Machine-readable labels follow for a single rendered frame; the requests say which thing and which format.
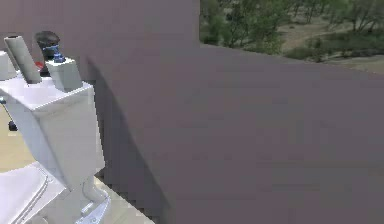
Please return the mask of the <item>black round object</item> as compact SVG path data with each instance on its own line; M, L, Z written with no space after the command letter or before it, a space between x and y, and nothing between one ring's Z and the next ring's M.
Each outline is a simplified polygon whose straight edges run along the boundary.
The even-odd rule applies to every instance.
M42 52L44 60L52 60L54 57L54 51L46 48L58 45L60 42L59 36L53 31L40 31L35 34L35 40Z

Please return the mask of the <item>grey cardboard tube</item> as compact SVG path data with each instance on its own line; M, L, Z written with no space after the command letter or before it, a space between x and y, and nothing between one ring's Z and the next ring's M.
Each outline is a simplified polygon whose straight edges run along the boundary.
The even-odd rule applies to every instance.
M4 38L4 42L14 61L18 65L25 81L28 84L40 83L42 77L40 76L23 37L20 35L8 36Z

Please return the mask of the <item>black toilet flush lever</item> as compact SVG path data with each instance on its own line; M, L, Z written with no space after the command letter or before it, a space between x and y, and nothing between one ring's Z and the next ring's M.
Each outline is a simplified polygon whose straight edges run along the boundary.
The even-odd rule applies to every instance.
M5 104L6 104L6 100L4 97L0 97L0 104L3 105L6 113L8 114L8 116L10 117L10 121L8 122L8 129L9 131L18 131L17 129L17 126L16 124L14 123L13 119L11 118L11 115L10 113L8 112L7 108L5 107Z

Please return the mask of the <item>window with outdoor view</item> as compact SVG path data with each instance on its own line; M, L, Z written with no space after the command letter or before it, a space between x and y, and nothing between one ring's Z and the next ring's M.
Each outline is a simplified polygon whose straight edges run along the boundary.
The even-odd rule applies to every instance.
M200 0L199 38L384 74L384 0Z

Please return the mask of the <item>white paper roll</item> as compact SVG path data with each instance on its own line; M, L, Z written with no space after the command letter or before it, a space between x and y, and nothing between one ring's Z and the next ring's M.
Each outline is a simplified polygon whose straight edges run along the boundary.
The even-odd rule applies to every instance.
M15 78L17 72L14 65L5 51L0 51L0 81Z

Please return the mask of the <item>white dispenser with blue pump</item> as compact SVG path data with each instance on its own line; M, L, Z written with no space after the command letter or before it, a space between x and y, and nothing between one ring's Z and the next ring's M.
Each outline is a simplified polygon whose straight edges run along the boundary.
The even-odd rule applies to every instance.
M59 45L46 47L53 52L53 58L45 62L55 87L62 92L71 92L83 86L77 63L65 57Z

